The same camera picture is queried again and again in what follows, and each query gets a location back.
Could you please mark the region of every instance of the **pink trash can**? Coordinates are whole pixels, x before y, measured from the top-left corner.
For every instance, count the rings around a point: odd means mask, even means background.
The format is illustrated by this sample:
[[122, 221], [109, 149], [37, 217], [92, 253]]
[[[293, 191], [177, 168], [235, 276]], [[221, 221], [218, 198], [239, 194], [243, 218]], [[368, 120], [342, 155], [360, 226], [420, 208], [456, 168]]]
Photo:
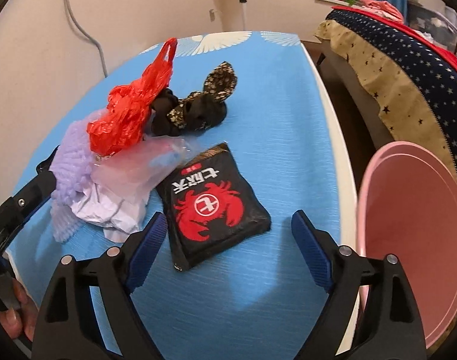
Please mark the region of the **pink trash can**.
[[[431, 152], [392, 142], [372, 157], [357, 207], [357, 252], [402, 262], [431, 346], [457, 313], [457, 182]], [[361, 289], [364, 307], [368, 289]]]

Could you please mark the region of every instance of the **finger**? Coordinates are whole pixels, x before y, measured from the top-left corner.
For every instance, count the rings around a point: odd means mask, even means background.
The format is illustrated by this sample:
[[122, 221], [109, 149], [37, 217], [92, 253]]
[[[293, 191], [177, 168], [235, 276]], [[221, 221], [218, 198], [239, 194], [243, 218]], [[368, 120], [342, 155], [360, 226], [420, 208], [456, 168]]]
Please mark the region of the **finger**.
[[25, 291], [25, 288], [15, 279], [13, 279], [13, 293], [22, 305], [27, 304], [29, 297]]
[[22, 333], [22, 319], [19, 313], [12, 308], [0, 311], [0, 324], [12, 339], [19, 337]]
[[35, 325], [37, 323], [38, 309], [34, 301], [27, 297], [27, 303], [21, 307], [24, 333], [30, 341], [34, 340]]

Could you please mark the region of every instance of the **blue gripper pad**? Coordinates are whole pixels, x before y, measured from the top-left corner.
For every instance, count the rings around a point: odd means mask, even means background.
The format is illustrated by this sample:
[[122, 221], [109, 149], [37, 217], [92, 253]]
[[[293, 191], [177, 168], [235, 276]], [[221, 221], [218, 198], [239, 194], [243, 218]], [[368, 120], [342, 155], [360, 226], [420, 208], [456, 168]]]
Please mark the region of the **blue gripper pad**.
[[313, 231], [317, 230], [303, 212], [297, 211], [292, 215], [292, 235], [310, 269], [313, 280], [316, 285], [329, 292], [333, 286], [332, 264], [320, 247]]
[[130, 293], [143, 285], [155, 257], [162, 246], [165, 235], [167, 234], [167, 219], [165, 215], [160, 212], [156, 213], [147, 226], [145, 226], [142, 233], [144, 233], [144, 236], [140, 240], [128, 265], [125, 287]]

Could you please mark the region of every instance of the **wooden floor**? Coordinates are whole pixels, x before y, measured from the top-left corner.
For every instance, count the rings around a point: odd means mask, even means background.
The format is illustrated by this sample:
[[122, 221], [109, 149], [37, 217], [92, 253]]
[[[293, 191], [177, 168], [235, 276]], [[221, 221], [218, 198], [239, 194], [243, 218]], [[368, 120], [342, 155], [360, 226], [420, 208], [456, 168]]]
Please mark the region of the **wooden floor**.
[[[319, 45], [311, 42], [303, 44], [313, 61], [317, 62], [320, 57]], [[375, 154], [375, 147], [354, 100], [327, 60], [321, 64], [319, 72], [342, 129], [358, 191], [365, 168]]]

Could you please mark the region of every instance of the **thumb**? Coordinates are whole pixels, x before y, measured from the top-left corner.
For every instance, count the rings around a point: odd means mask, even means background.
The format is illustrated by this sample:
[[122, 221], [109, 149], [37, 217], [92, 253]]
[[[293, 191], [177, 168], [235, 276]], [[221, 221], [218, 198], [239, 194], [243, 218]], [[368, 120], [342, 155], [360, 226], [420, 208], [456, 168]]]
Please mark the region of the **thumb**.
[[0, 324], [10, 338], [18, 338], [22, 333], [22, 319], [14, 309], [0, 311]]

